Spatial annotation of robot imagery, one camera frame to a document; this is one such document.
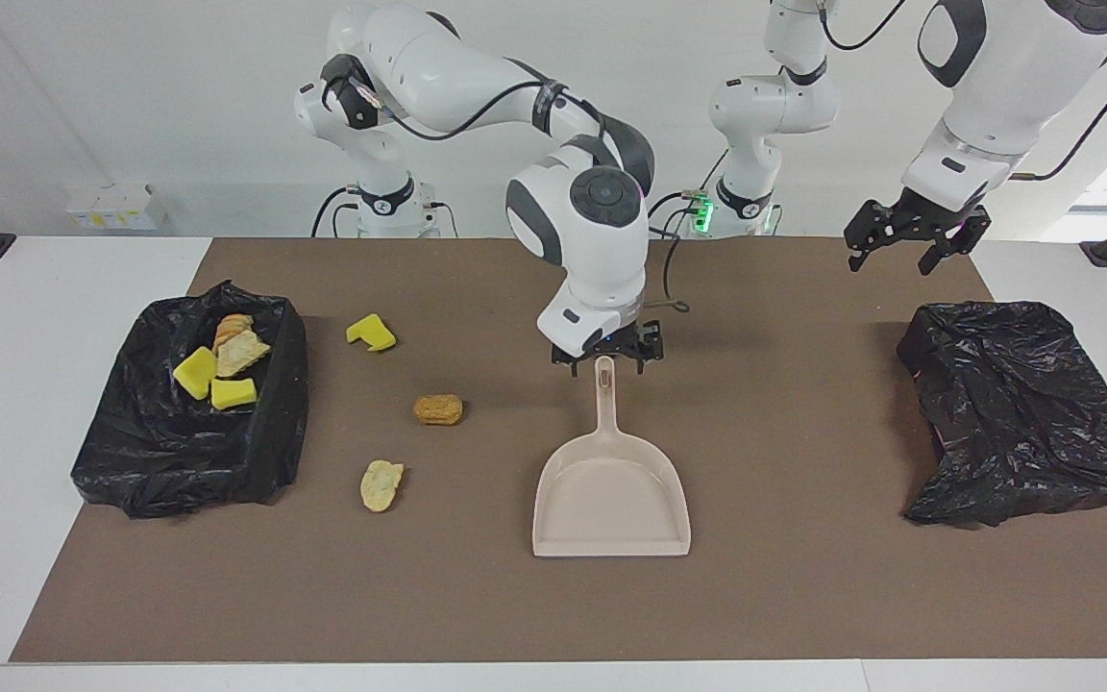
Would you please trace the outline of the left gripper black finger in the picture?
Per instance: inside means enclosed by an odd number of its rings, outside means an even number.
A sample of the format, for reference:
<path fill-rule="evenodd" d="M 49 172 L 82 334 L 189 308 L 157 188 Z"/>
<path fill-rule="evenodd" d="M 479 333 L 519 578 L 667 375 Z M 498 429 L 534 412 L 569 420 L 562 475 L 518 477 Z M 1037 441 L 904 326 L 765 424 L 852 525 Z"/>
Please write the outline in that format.
<path fill-rule="evenodd" d="M 970 254 L 981 237 L 989 231 L 990 224 L 992 219 L 985 207 L 975 207 L 954 224 L 939 223 L 939 220 L 920 224 L 930 241 L 925 254 L 918 262 L 920 275 L 931 275 L 949 256 Z"/>
<path fill-rule="evenodd" d="M 892 227 L 892 210 L 878 202 L 866 202 L 847 224 L 849 271 L 861 270 L 866 259 L 875 251 L 900 241 Z"/>

